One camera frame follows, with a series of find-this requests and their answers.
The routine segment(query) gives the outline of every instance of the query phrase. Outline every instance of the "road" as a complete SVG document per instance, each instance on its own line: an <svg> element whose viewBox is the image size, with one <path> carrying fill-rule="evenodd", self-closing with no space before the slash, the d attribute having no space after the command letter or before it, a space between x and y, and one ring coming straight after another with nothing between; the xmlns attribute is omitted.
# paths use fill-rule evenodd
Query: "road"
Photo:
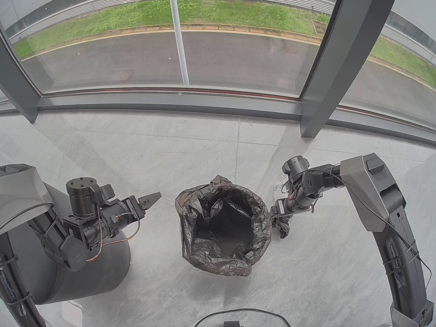
<svg viewBox="0 0 436 327"><path fill-rule="evenodd" d="M183 32L191 85L298 96L318 46L260 35ZM24 62L43 92L87 86L182 84L174 34L112 37ZM365 62L342 104L436 127L436 92L396 71Z"/></svg>

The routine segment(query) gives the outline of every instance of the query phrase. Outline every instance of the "gray metal column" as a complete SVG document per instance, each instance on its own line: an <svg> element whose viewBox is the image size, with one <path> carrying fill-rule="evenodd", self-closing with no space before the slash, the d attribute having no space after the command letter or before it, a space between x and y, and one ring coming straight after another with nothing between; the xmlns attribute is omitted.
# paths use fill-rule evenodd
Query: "gray metal column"
<svg viewBox="0 0 436 327"><path fill-rule="evenodd" d="M0 28L0 90L33 123L38 116L37 105L41 97L15 59L4 35L3 28Z"/></svg>
<svg viewBox="0 0 436 327"><path fill-rule="evenodd" d="M353 83L394 0L337 0L302 90L300 132L315 137Z"/></svg>
<svg viewBox="0 0 436 327"><path fill-rule="evenodd" d="M180 28L179 10L177 0L170 0L171 14L173 16L174 33L176 34L177 53L179 54L180 70L184 85L189 85L188 68L186 67L185 49L183 48L182 30Z"/></svg>

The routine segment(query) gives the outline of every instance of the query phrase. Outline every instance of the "grass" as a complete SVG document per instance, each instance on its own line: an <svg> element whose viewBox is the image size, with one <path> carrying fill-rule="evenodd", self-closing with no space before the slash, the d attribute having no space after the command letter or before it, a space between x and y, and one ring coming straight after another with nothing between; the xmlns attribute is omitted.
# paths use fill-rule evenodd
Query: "grass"
<svg viewBox="0 0 436 327"><path fill-rule="evenodd" d="M243 0L177 0L183 24L226 24L272 28L314 36L311 12L282 5ZM317 14L316 20L328 23L330 17ZM54 45L100 34L105 31L152 25L172 25L169 0L150 0L109 7L84 17L49 27L17 42L20 58ZM379 37L371 55L392 63L422 78L436 88L436 68L402 46Z"/></svg>

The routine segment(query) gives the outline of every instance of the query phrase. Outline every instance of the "black plastic bag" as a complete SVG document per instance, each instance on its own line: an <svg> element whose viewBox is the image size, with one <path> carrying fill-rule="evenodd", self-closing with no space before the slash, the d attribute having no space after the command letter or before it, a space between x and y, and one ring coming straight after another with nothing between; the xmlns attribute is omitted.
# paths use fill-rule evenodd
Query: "black plastic bag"
<svg viewBox="0 0 436 327"><path fill-rule="evenodd" d="M216 176L176 198L182 254L213 274L248 276L271 242L271 219L262 199Z"/></svg>

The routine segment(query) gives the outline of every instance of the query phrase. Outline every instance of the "tile floor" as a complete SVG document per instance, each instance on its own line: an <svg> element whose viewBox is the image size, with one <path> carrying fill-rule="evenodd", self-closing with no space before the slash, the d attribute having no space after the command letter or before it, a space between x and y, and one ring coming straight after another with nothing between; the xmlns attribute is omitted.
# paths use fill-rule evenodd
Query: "tile floor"
<svg viewBox="0 0 436 327"><path fill-rule="evenodd" d="M408 203L420 254L436 270L436 148L392 137L325 127L301 139L297 122L237 116L144 111L42 112L35 124L0 116L0 164L36 166L42 179L65 191L81 175L111 183L117 196L160 191L161 200L130 240L132 260L112 292L79 299L83 327L193 326L224 309L256 307L282 314L292 327L390 323L390 289L373 236L365 231L345 189L324 194L314 214L295 216L290 235L273 240L249 277L195 269L181 257L174 199L217 174L246 186L271 207L281 166L303 155L311 166L375 152ZM133 228L126 228L130 234ZM436 301L436 278L427 290ZM39 307L53 327L71 327L62 304ZM4 305L0 318L13 326ZM284 326L258 313L210 318L219 326Z"/></svg>

